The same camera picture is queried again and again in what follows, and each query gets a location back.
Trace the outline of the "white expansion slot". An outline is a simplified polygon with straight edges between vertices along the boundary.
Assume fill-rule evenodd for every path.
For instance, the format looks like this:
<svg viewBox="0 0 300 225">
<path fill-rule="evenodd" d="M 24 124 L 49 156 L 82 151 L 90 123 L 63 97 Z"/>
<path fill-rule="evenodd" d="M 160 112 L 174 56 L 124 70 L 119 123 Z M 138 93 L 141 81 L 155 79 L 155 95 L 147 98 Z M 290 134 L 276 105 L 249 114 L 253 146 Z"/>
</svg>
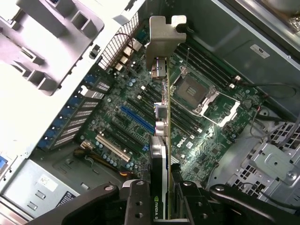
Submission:
<svg viewBox="0 0 300 225">
<path fill-rule="evenodd" d="M 97 141 L 105 145 L 110 151 L 112 151 L 115 155 L 117 155 L 122 160 L 129 162 L 131 160 L 131 157 L 127 155 L 125 152 L 120 150 L 118 147 L 116 147 L 114 144 L 112 144 L 110 141 L 105 139 L 102 135 L 97 135 L 95 137 Z"/>
</svg>

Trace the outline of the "green motherboard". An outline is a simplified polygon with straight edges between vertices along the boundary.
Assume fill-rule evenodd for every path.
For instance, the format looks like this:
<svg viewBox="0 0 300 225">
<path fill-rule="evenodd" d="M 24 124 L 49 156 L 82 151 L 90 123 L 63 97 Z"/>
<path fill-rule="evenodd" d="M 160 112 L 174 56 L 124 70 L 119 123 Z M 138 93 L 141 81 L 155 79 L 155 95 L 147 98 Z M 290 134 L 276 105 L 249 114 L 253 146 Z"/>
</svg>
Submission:
<svg viewBox="0 0 300 225">
<path fill-rule="evenodd" d="M 142 166 L 150 153 L 148 138 L 153 133 L 126 115 L 120 107 L 131 109 L 155 127 L 153 105 L 161 100 L 160 84 L 151 80 L 145 68 L 144 44 L 148 39 L 147 26 L 133 37 L 118 32 L 113 38 L 114 43 L 121 46 L 118 61 L 107 71 L 97 65 L 92 68 L 90 76 L 95 76 L 97 81 L 90 82 L 90 87 L 99 90 L 107 78 L 112 78 L 113 83 L 80 129 L 76 137 L 78 148 L 73 152 L 75 157 L 92 165 L 101 164 L 123 178 L 141 177 Z M 243 81 L 232 69 L 190 37 L 170 58 L 171 85 L 176 70 L 185 66 L 188 47 L 188 69 L 205 84 L 213 85 L 217 91 L 240 101 L 236 117 L 220 128 L 171 100 L 171 163 L 180 164 L 183 178 L 205 184 L 223 155 L 250 124 L 264 98 L 256 88 L 243 86 Z M 251 100 L 250 109 L 242 106 L 245 99 Z M 209 105 L 205 116 L 220 122 L 233 105 L 233 100 L 219 95 Z M 126 162 L 119 158 L 95 139 L 97 135 L 102 135 L 131 160 Z"/>
</svg>

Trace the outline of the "blue expansion slot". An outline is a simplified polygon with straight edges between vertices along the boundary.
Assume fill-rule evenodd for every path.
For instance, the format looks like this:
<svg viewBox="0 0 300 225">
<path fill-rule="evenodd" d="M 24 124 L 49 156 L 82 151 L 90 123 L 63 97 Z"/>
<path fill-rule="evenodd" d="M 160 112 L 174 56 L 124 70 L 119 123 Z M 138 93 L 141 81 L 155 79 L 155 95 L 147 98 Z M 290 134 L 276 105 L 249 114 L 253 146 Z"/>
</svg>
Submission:
<svg viewBox="0 0 300 225">
<path fill-rule="evenodd" d="M 132 118 L 135 122 L 137 122 L 138 124 L 142 125 L 145 129 L 147 129 L 151 133 L 154 133 L 154 131 L 155 131 L 154 126 L 151 125 L 149 122 L 147 122 L 145 119 L 143 119 L 141 116 L 139 116 L 138 114 L 136 114 L 134 111 L 132 111 L 131 109 L 129 109 L 129 108 L 125 107 L 125 106 L 121 106 L 120 109 L 126 115 L 128 115 L 130 118 Z"/>
</svg>

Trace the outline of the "silver disk bay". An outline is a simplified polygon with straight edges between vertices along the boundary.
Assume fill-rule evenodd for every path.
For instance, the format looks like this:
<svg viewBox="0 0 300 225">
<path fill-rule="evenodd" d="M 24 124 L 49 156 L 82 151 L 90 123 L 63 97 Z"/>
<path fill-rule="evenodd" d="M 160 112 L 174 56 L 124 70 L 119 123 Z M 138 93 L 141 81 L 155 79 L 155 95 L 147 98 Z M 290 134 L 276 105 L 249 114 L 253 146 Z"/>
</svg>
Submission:
<svg viewBox="0 0 300 225">
<path fill-rule="evenodd" d="M 226 184 L 268 203 L 272 198 L 299 207 L 300 125 L 283 147 L 277 146 L 292 127 L 290 122 L 267 122 L 263 130 L 255 125 L 260 140 L 250 136 L 247 126 L 211 173 L 208 187 Z"/>
</svg>

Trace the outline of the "metal socket cover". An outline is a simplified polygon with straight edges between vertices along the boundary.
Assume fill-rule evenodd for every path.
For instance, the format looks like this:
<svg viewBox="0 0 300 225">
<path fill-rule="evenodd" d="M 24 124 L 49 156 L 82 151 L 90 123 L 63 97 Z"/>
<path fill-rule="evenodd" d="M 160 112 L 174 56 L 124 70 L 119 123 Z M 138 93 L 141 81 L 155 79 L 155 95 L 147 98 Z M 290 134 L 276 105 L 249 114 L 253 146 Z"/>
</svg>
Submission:
<svg viewBox="0 0 300 225">
<path fill-rule="evenodd" d="M 234 105 L 232 106 L 232 108 L 230 109 L 230 113 L 225 116 L 220 122 L 215 122 L 212 119 L 210 119 L 209 117 L 205 116 L 205 112 L 208 110 L 209 108 L 209 104 L 212 103 L 219 95 L 222 95 L 226 98 L 229 98 L 231 100 L 234 101 Z M 237 115 L 237 110 L 240 106 L 240 101 L 234 99 L 233 97 L 230 97 L 229 95 L 226 95 L 222 92 L 219 91 L 215 91 L 214 94 L 212 94 L 210 97 L 206 97 L 202 103 L 202 109 L 200 112 L 200 116 L 204 117 L 205 119 L 207 119 L 208 121 L 212 122 L 213 124 L 219 126 L 220 128 L 224 127 L 226 123 L 232 121 L 236 115 Z"/>
</svg>

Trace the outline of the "gray power supply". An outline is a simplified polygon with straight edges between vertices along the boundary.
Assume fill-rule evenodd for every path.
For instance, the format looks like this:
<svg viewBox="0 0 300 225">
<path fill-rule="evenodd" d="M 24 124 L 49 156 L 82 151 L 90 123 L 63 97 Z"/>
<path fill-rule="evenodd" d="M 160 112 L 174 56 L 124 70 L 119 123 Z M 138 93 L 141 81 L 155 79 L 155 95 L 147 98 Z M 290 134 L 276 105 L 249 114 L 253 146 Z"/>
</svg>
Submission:
<svg viewBox="0 0 300 225">
<path fill-rule="evenodd" d="M 54 164 L 27 160 L 4 189 L 4 197 L 37 218 L 104 183 L 122 186 L 115 172 L 86 160 L 67 158 Z"/>
</svg>

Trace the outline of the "CPU socket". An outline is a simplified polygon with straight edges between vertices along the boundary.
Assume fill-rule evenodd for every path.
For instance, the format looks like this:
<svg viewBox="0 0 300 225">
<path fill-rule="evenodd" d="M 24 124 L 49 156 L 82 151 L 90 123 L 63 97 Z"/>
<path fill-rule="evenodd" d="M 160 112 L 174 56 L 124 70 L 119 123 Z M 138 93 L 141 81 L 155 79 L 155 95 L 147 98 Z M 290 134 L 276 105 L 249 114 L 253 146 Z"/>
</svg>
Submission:
<svg viewBox="0 0 300 225">
<path fill-rule="evenodd" d="M 219 93 L 213 85 L 205 84 L 186 66 L 179 66 L 171 85 L 171 100 L 191 114 L 203 117 Z"/>
</svg>

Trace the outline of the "blue case latch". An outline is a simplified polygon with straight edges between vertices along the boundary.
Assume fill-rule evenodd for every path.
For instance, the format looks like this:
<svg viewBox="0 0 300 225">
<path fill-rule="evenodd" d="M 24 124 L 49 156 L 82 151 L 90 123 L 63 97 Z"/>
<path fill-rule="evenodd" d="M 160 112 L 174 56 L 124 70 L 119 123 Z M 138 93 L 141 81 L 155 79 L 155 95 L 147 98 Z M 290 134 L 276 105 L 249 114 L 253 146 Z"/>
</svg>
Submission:
<svg viewBox="0 0 300 225">
<path fill-rule="evenodd" d="M 0 155 L 0 176 L 4 173 L 6 167 L 7 167 L 7 160 Z"/>
</svg>

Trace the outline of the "thin locking lever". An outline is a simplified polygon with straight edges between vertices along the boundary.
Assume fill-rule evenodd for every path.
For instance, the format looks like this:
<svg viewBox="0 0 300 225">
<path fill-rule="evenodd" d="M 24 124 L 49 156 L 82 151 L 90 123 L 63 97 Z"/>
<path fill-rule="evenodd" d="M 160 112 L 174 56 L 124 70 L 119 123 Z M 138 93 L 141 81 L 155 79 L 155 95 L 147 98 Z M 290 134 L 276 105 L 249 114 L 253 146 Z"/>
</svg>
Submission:
<svg viewBox="0 0 300 225">
<path fill-rule="evenodd" d="M 185 68 L 184 71 L 188 68 L 188 59 L 189 59 L 189 52 L 190 52 L 190 48 L 187 48 L 187 55 L 186 55 L 186 61 L 185 61 Z"/>
</svg>

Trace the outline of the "gray parts rack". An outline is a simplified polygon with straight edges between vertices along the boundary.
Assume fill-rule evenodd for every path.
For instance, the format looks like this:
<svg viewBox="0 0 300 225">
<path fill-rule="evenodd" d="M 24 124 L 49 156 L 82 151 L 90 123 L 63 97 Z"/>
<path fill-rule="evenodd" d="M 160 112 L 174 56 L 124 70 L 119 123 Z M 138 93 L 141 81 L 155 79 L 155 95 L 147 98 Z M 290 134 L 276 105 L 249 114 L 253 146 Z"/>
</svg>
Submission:
<svg viewBox="0 0 300 225">
<path fill-rule="evenodd" d="M 103 28 L 80 0 L 0 0 L 0 76 L 50 96 Z"/>
</svg>

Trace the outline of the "open black PC case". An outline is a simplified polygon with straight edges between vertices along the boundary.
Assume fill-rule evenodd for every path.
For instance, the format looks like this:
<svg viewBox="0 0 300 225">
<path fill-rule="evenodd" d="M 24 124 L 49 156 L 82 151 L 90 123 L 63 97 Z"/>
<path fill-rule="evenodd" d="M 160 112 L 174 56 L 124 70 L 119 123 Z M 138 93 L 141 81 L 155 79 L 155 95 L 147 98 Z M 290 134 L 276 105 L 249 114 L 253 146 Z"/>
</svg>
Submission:
<svg viewBox="0 0 300 225">
<path fill-rule="evenodd" d="M 248 125 L 251 137 L 263 139 L 254 134 L 255 125 L 263 130 L 267 122 L 293 123 L 277 145 L 283 147 L 300 125 L 300 0 L 80 1 L 103 20 L 104 28 L 52 95 L 18 75 L 0 76 L 0 155 L 7 160 L 0 176 L 0 225 L 26 225 L 34 219 L 4 197 L 4 189 L 27 160 L 42 164 L 67 158 L 83 161 L 73 155 L 78 148 L 76 137 L 113 83 L 107 78 L 96 90 L 89 86 L 98 80 L 90 72 L 96 65 L 103 71 L 113 68 L 121 53 L 114 36 L 125 32 L 133 37 L 143 26 L 150 33 L 151 16 L 164 16 L 170 23 L 173 16 L 184 15 L 187 22 L 178 31 L 186 34 L 186 41 L 192 38 L 232 69 L 243 86 L 260 91 L 264 101 Z M 149 40 L 144 44 L 145 68 Z M 211 188 L 208 182 L 188 181 L 206 191 Z M 171 218 L 154 223 L 152 215 L 152 225 L 188 225 L 185 217 L 174 214 L 174 199 L 172 181 Z M 300 206 L 272 198 L 262 202 L 281 210 L 281 225 L 300 225 Z"/>
</svg>

